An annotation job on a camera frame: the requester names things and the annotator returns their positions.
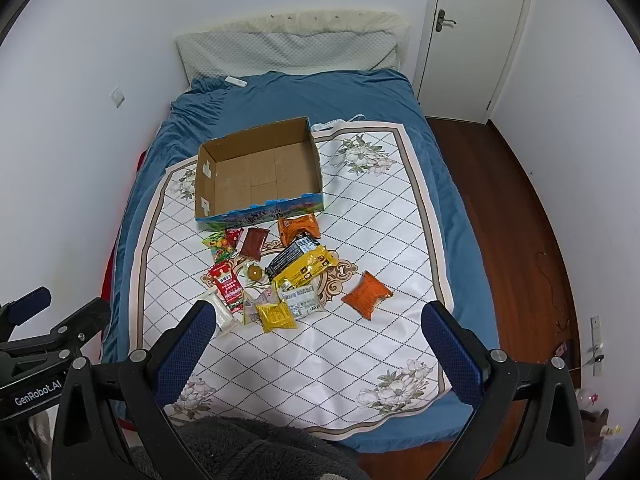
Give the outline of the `red white snack packet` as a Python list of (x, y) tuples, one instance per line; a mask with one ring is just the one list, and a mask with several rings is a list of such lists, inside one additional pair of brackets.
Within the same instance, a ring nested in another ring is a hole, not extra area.
[(222, 299), (232, 313), (239, 312), (243, 307), (244, 295), (240, 281), (236, 277), (232, 265), (228, 260), (216, 263), (209, 271)]

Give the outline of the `round pastry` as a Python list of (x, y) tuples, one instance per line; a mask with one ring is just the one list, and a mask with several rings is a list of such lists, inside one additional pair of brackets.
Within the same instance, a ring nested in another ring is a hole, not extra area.
[(257, 297), (270, 286), (265, 269), (255, 260), (244, 261), (238, 277), (243, 289), (252, 297)]

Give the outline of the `small yellow snack packet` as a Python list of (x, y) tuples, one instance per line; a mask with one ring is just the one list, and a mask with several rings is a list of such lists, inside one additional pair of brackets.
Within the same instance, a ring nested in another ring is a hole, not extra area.
[(292, 330), (296, 327), (295, 318), (284, 301), (277, 304), (258, 304), (256, 311), (264, 333), (272, 332), (277, 328)]

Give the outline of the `grey white snack packet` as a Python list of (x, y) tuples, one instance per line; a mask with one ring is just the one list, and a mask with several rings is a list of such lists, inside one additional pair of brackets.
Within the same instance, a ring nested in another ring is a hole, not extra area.
[(280, 300), (286, 303), (288, 310), (296, 320), (306, 318), (306, 316), (320, 312), (323, 309), (317, 289), (313, 284), (300, 287), (277, 287), (273, 285), (272, 288)]

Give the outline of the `white power strip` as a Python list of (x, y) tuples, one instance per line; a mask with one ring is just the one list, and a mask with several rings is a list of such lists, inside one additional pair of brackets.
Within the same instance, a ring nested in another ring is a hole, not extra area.
[(602, 375), (602, 363), (604, 360), (602, 335), (601, 335), (601, 321), (600, 316), (595, 315), (590, 318), (591, 327), (591, 352), (592, 352), (592, 374), (594, 377), (600, 377)]

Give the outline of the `dark red snack packet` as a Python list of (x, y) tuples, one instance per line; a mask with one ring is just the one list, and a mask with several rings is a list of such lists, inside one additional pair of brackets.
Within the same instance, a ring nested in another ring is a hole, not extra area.
[(263, 228), (249, 228), (244, 238), (240, 255), (255, 261), (262, 258), (262, 245), (268, 237), (269, 231)]

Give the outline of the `black striped snack bag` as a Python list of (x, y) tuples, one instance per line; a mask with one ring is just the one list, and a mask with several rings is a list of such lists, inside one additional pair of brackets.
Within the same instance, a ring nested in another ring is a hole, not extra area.
[(291, 244), (281, 250), (265, 268), (266, 274), (272, 281), (278, 274), (285, 270), (302, 255), (311, 252), (319, 246), (318, 240), (310, 235), (296, 237)]

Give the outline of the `floral white table mat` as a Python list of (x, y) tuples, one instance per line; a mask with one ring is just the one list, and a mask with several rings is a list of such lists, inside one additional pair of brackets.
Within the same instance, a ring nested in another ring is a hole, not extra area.
[(442, 234), (404, 126), (353, 122), (314, 136), (323, 177), (320, 234), (282, 243), (279, 223), (252, 259), (224, 262), (193, 217), (198, 165), (157, 185), (131, 272), (132, 348), (150, 348), (199, 299), (235, 311), (166, 412), (264, 420), (343, 440), (424, 412), (450, 382), (420, 329), (423, 305), (452, 303)]

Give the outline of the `orange snack packet right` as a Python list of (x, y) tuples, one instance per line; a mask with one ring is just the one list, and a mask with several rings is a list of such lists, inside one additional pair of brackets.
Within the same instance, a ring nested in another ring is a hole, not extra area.
[(393, 292), (389, 288), (369, 271), (364, 271), (357, 286), (342, 301), (370, 321), (375, 307), (391, 296)]

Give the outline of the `orange snack packet near box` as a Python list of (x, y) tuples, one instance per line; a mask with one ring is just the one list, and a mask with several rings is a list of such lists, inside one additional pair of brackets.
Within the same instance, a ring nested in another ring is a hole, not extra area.
[(296, 218), (279, 218), (278, 230), (284, 247), (291, 244), (299, 235), (309, 235), (316, 240), (321, 237), (320, 226), (314, 214), (303, 214)]

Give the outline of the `open cardboard milk box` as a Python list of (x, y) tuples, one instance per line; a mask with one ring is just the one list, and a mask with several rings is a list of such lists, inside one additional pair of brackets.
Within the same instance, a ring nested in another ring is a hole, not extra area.
[(320, 157), (306, 117), (237, 131), (198, 149), (194, 219), (212, 231), (322, 211)]

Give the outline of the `white remote on bed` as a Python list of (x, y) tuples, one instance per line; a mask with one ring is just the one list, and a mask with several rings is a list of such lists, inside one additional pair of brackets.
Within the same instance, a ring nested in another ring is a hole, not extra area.
[(232, 76), (227, 76), (226, 78), (224, 78), (224, 81), (228, 82), (228, 84), (233, 84), (234, 86), (237, 86), (240, 88), (244, 88), (247, 86), (247, 81), (243, 79), (235, 78)]

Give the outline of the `white quilted pillow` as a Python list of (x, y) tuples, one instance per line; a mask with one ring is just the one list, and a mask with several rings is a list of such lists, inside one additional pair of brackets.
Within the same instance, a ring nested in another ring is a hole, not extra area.
[(243, 18), (175, 39), (193, 86), (204, 78), (277, 72), (313, 75), (334, 70), (400, 70), (410, 25), (394, 12), (320, 10)]

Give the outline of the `white door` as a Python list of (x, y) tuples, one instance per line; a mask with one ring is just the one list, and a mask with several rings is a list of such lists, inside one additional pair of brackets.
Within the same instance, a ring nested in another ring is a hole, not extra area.
[(418, 101), (428, 117), (484, 122), (509, 71), (527, 0), (430, 0)]

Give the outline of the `white wall switch left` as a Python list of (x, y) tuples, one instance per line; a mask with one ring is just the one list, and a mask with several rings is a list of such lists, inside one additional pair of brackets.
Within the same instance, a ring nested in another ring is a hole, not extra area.
[(116, 87), (110, 94), (111, 101), (114, 104), (115, 108), (119, 108), (122, 106), (122, 103), (125, 102), (124, 92), (119, 87)]

